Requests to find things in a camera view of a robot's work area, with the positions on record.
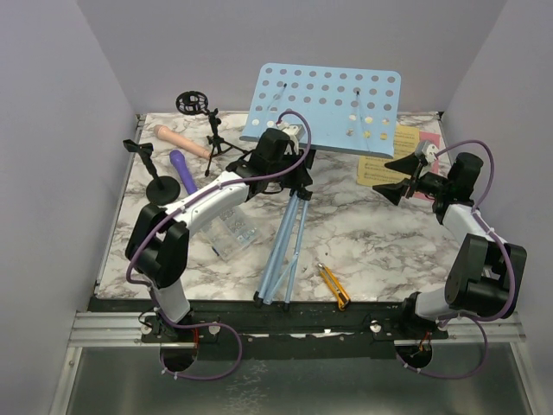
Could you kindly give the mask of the yellow sheet music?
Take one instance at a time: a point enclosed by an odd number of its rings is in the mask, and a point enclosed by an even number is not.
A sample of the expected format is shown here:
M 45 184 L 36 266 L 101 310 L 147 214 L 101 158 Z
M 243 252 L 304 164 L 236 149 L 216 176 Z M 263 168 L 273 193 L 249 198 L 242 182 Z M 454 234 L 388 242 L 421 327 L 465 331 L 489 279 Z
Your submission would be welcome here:
M 419 144 L 419 129 L 416 127 L 398 125 L 394 137 L 394 158 L 400 158 L 413 153 Z M 357 170 L 357 183 L 361 186 L 372 187 L 375 185 L 397 183 L 409 176 L 391 169 L 385 164 L 388 159 L 375 156 L 361 156 Z

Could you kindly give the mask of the pink sheet music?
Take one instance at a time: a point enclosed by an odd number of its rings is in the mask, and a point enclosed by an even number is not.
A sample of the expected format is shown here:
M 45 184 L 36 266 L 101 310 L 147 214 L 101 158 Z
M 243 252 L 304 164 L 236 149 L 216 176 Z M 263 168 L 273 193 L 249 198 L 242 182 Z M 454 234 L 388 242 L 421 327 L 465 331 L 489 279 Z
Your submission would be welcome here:
M 436 148 L 439 148 L 440 144 L 441 144 L 441 136 L 438 133 L 419 131 L 419 139 L 420 139 L 421 142 L 422 141 L 431 142 Z M 439 173 L 439 163 L 438 162 L 435 162 L 435 163 L 432 164 L 431 172 L 435 173 L 435 174 Z M 425 201 L 432 200 L 432 197 L 427 197 L 426 195 L 424 195 L 420 192 L 415 192 L 413 194 L 413 196 L 417 199 L 421 199 L 421 200 L 425 200 Z

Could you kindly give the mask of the light blue music stand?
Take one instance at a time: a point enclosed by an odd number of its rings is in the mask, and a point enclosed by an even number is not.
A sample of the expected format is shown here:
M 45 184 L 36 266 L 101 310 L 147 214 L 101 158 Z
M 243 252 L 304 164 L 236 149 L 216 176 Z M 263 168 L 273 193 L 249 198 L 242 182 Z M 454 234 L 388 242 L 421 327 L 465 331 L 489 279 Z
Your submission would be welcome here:
M 282 122 L 302 125 L 299 150 L 312 133 L 308 168 L 318 150 L 392 158 L 401 77 L 394 71 L 267 63 L 260 69 L 241 140 L 257 142 Z M 281 285 L 290 303 L 307 222 L 296 220 L 287 239 L 274 239 L 257 306 L 271 304 Z

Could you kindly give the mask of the purple microphone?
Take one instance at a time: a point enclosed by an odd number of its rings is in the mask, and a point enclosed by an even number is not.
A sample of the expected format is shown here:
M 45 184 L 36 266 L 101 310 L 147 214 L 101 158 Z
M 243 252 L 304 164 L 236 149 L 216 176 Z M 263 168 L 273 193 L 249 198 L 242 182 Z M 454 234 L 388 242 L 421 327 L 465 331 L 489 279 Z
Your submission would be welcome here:
M 178 176 L 181 178 L 187 193 L 192 195 L 197 192 L 198 188 L 188 169 L 187 162 L 183 154 L 179 150 L 171 150 L 169 153 L 169 160 L 178 173 Z

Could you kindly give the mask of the black round-base mic stand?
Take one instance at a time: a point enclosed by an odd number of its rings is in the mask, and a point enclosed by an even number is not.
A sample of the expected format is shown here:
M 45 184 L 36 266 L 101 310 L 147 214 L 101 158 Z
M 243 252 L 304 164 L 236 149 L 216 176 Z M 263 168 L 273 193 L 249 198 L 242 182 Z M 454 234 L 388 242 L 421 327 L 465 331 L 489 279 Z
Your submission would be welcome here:
M 149 202 L 164 206 L 176 201 L 180 195 L 180 184 L 171 176 L 159 176 L 156 166 L 152 161 L 154 146 L 151 143 L 139 144 L 130 139 L 123 141 L 124 148 L 129 153 L 136 153 L 143 162 L 144 167 L 152 176 L 152 180 L 146 187 L 146 197 Z

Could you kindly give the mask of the beige microphone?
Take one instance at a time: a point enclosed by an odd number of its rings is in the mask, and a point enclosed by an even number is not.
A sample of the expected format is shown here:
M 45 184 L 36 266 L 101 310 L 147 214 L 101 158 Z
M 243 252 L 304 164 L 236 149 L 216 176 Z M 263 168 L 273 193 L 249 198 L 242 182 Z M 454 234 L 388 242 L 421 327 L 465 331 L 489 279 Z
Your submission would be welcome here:
M 195 156 L 209 159 L 211 151 L 200 146 L 194 141 L 170 130 L 167 126 L 157 124 L 153 127 L 153 132 L 156 137 L 164 142 L 170 143 L 179 147 Z

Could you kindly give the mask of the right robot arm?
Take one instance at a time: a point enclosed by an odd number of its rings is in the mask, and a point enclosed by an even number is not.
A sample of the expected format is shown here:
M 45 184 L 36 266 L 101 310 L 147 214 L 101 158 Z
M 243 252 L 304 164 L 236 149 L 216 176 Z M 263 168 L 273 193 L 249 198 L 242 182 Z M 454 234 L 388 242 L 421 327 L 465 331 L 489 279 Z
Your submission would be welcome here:
M 433 198 L 438 222 L 460 244 L 443 288 L 417 291 L 404 299 L 397 327 L 410 339 L 452 317 L 472 316 L 481 322 L 510 317 L 527 260 L 526 250 L 500 238 L 474 204 L 472 193 L 482 160 L 462 152 L 446 176 L 432 172 L 434 161 L 433 154 L 417 150 L 388 162 L 386 168 L 405 174 L 405 179 L 374 186 L 394 205 L 415 193 Z

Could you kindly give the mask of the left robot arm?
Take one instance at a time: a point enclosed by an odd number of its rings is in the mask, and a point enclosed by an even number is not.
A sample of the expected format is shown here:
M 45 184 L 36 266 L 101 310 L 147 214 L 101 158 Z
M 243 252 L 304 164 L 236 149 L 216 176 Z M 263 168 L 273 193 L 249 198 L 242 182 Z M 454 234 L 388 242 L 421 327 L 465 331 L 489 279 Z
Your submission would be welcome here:
M 278 239 L 289 237 L 296 220 L 305 221 L 311 198 L 308 186 L 313 182 L 308 173 L 312 133 L 306 135 L 305 148 L 288 153 L 286 149 L 293 144 L 290 135 L 269 128 L 248 159 L 231 163 L 209 185 L 168 207 L 149 203 L 141 209 L 125 250 L 130 261 L 126 279 L 133 283 L 134 271 L 143 275 L 140 283 L 148 287 L 163 316 L 162 332 L 170 340 L 180 342 L 191 333 L 191 305 L 181 276 L 188 264 L 189 242 L 201 228 L 226 210 L 264 193 L 271 183 L 290 191 Z

